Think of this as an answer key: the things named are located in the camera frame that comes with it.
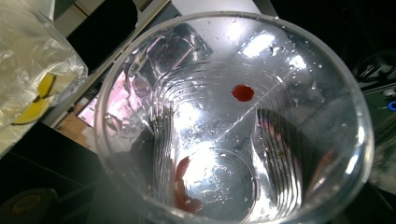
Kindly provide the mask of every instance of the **red stain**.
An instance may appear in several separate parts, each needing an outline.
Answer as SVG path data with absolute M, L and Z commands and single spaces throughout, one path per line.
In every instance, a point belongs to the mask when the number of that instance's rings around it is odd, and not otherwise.
M 254 90 L 247 85 L 236 85 L 231 93 L 240 102 L 251 101 L 254 96 Z
M 184 186 L 183 176 L 189 168 L 190 158 L 186 157 L 178 163 L 176 169 L 176 189 L 175 201 L 178 209 L 190 213 L 196 213 L 203 208 L 203 204 L 199 199 L 192 198 L 187 195 L 186 187 Z

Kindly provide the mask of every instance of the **plastic cup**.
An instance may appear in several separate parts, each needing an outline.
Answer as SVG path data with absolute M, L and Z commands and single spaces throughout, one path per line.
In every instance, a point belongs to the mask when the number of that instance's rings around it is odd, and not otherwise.
M 373 159 L 361 91 L 289 22 L 211 12 L 138 37 L 106 77 L 99 155 L 114 186 L 163 223 L 323 222 Z

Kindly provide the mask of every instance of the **blue ring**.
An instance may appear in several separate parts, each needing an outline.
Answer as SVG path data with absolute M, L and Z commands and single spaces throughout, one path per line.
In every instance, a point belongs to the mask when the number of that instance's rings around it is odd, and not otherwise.
M 396 101 L 392 101 L 388 104 L 388 109 L 390 111 L 396 111 Z

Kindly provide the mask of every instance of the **clear plastic cup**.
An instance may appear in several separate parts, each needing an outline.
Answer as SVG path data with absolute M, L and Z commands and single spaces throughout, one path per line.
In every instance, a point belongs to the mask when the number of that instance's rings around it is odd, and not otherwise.
M 99 155 L 163 223 L 323 222 L 373 159 L 369 113 L 323 42 L 278 18 L 211 12 L 142 34 L 106 77 Z

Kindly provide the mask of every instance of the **clear plastic bag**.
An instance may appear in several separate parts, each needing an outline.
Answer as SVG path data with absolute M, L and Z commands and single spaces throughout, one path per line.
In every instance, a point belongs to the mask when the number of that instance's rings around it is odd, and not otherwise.
M 24 0 L 0 0 L 0 134 L 37 100 L 57 105 L 87 72 L 47 16 Z

